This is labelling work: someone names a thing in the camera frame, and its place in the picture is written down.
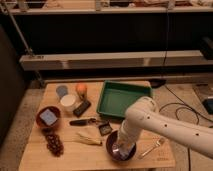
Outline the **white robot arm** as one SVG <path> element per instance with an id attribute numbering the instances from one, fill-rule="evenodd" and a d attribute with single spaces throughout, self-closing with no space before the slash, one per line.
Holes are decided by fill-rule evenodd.
<path id="1" fill-rule="evenodd" d="M 146 96 L 125 111 L 117 139 L 123 154 L 130 153 L 142 130 L 157 133 L 213 159 L 213 129 L 165 117 L 159 113 L 156 102 Z"/>

